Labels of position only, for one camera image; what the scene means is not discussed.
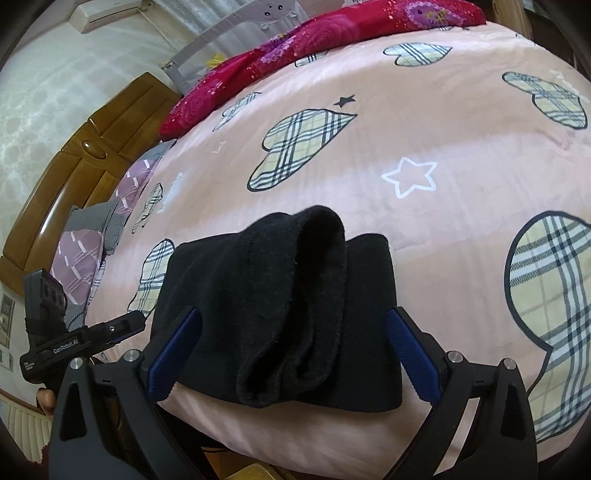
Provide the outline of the operator left hand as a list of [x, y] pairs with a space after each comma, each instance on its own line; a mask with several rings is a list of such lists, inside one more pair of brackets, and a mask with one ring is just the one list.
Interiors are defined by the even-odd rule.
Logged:
[[56, 408], [56, 396], [54, 392], [46, 388], [40, 388], [37, 391], [36, 400], [43, 413], [52, 418]]

